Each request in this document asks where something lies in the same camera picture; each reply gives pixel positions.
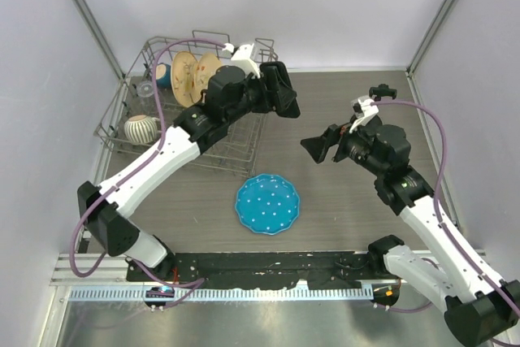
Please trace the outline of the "black phone stand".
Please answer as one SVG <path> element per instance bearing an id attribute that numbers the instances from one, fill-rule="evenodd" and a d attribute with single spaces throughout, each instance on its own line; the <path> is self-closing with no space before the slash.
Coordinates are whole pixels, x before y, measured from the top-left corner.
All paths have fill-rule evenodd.
<path id="1" fill-rule="evenodd" d="M 380 102 L 382 98 L 391 98 L 392 100 L 397 98 L 397 91 L 391 89 L 386 84 L 378 85 L 377 87 L 370 87 L 367 96 L 373 98 L 376 102 Z"/>

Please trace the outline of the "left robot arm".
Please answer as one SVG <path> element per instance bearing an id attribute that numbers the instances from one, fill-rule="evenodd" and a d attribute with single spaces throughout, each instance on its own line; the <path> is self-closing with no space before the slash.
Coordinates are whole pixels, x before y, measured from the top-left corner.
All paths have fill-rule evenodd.
<path id="1" fill-rule="evenodd" d="M 224 139 L 237 120 L 269 112 L 290 119 L 300 114 L 284 63 L 261 63 L 257 75 L 235 65 L 220 67 L 201 100 L 184 109 L 139 158 L 108 180 L 86 181 L 77 189 L 80 224 L 102 245 L 105 255 L 124 255 L 143 266 L 152 279 L 166 280 L 173 270 L 172 252 L 137 227 L 131 216 L 170 175 Z"/>

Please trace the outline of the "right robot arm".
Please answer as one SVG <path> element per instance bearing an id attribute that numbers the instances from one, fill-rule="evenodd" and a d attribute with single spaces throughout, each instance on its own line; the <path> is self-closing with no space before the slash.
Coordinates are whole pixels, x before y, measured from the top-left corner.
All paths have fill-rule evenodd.
<path id="1" fill-rule="evenodd" d="M 437 260 L 434 268 L 404 241 L 389 235 L 368 247 L 368 271 L 393 274 L 414 287 L 444 316 L 448 329 L 464 346 L 477 346 L 514 327 L 519 316 L 519 283 L 507 282 L 469 245 L 434 203 L 434 191 L 410 165 L 405 130 L 374 118 L 368 125 L 331 125 L 323 135 L 301 140 L 316 163 L 330 147 L 334 162 L 350 158 L 375 175 L 379 199 L 408 224 Z"/>

